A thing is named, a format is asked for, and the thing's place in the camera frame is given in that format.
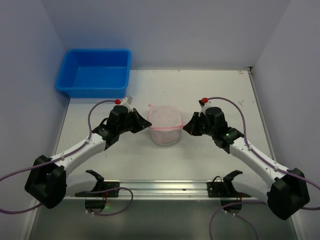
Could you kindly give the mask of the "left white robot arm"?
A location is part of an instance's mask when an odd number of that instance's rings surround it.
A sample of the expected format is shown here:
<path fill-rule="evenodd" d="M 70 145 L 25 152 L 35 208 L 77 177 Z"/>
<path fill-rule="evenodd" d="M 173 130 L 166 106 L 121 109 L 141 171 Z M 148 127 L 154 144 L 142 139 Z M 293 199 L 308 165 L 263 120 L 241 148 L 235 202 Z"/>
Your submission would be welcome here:
<path fill-rule="evenodd" d="M 135 108 L 116 105 L 109 116 L 90 130 L 89 136 L 52 157 L 39 156 L 32 166 L 24 189 L 48 209 L 65 197 L 78 193 L 102 194 L 107 188 L 104 178 L 94 170 L 72 176 L 71 173 L 93 156 L 114 145 L 121 134 L 138 133 L 151 127 Z"/>

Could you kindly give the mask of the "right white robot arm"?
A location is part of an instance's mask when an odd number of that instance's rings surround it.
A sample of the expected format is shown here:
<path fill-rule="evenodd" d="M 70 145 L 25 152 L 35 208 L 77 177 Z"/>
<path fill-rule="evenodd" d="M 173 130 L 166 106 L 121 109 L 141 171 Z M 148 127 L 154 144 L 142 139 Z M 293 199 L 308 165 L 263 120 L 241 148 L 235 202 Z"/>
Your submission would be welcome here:
<path fill-rule="evenodd" d="M 287 220 L 310 202 L 304 173 L 298 168 L 290 170 L 274 163 L 270 158 L 266 161 L 258 158 L 255 155 L 258 149 L 245 142 L 243 133 L 228 126 L 219 107 L 205 107 L 201 112 L 194 112 L 183 130 L 191 136 L 211 137 L 218 148 L 241 160 L 258 176 L 254 179 L 234 170 L 223 177 L 220 186 L 212 182 L 207 185 L 209 188 L 227 195 L 242 193 L 259 199 L 281 220 Z"/>

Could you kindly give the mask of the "white mesh laundry bag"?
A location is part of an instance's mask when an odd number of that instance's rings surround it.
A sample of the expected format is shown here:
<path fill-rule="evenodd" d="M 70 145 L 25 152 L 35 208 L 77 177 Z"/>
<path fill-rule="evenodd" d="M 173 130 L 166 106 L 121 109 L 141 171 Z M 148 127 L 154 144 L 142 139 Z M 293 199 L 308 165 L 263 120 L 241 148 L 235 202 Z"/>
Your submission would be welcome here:
<path fill-rule="evenodd" d="M 184 126 L 179 110 L 173 105 L 149 104 L 147 120 L 151 123 L 151 139 L 158 146 L 171 146 L 177 143 Z"/>

